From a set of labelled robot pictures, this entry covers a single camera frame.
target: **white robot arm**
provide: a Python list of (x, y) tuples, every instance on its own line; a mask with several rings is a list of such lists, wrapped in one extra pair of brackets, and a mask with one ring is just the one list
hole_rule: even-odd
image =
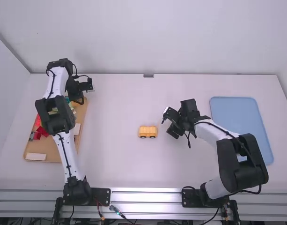
[[(35, 107), (43, 128), (52, 135), (60, 154), (65, 174), (64, 197), (73, 204), (86, 204), (91, 199), (91, 189), (77, 160), (73, 133), (75, 117), (64, 94), (67, 90), (69, 99), (82, 105), (83, 91), (93, 90), (92, 79), (75, 81), (79, 76), (73, 76), (73, 63), (68, 59), (49, 62), (46, 74), (50, 77), (48, 87)], [(54, 107), (58, 112), (49, 113)]]
[[(211, 205), (219, 198), (245, 191), (246, 188), (259, 186), (260, 192), (261, 185), (268, 182), (268, 172), (253, 135), (228, 131), (215, 124), (210, 117), (200, 116), (194, 99), (181, 101), (178, 111), (167, 107), (163, 112), (162, 123), (166, 119), (172, 122), (167, 133), (174, 138), (178, 139), (188, 131), (189, 148), (189, 135), (192, 134), (217, 150), (220, 176), (203, 183), (197, 192), (204, 206)], [(246, 160), (239, 162), (238, 155), (246, 157)]]

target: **table surface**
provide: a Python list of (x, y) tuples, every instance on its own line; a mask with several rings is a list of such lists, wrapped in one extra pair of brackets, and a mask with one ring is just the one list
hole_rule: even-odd
[[(274, 155), (267, 166), (264, 192), (287, 192), (287, 100), (275, 75), (90, 75), (90, 92), (79, 160), (92, 187), (199, 187), (218, 176), (217, 154), (201, 139), (179, 140), (161, 125), (166, 106), (195, 98), (202, 115), (211, 116), (213, 96), (253, 97)], [(45, 91), (47, 77), (33, 74), (26, 84), (0, 154), (0, 189), (57, 189), (64, 184), (61, 164), (27, 162), (22, 154), (36, 117), (34, 102)], [(141, 125), (157, 125), (159, 136), (140, 139)]]

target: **blue tray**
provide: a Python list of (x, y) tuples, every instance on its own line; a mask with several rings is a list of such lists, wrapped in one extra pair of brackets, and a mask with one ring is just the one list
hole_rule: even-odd
[(273, 163), (273, 154), (255, 99), (251, 97), (212, 97), (210, 107), (215, 123), (239, 134), (254, 135), (265, 164)]

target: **yellow toy car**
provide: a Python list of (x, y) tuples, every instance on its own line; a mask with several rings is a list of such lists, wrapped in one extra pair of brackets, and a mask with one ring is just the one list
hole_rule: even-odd
[(156, 126), (140, 126), (139, 137), (140, 138), (156, 138), (158, 136), (158, 128)]

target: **cardboard sheet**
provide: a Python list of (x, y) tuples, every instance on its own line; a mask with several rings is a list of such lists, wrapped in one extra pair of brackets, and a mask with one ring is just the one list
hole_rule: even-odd
[[(79, 130), (79, 135), (74, 136), (74, 143), (76, 146), (76, 151), (78, 153), (79, 151), (79, 145), (81, 141), (81, 135), (82, 135), (82, 128), (83, 128), (83, 123), (85, 120), (85, 115), (86, 115), (86, 110), (87, 110), (87, 99), (84, 97), (84, 104), (79, 105), (73, 103), (73, 107), (76, 111), (76, 124), (79, 123), (81, 124), (80, 130)], [(34, 126), (31, 131), (36, 131), (38, 128), (38, 124), (36, 122), (34, 123)], [(45, 161), (40, 161), (40, 162), (53, 162), (53, 163), (61, 163), (60, 155), (57, 149), (57, 146), (52, 138), (51, 135), (48, 137), (44, 137), (43, 135), (41, 136), (40, 140), (33, 140), (29, 141), (27, 140), (27, 146), (25, 149), (25, 152), (23, 154), (23, 158), (26, 159), (26, 156), (28, 153), (41, 153), (41, 154), (46, 154), (46, 159)]]

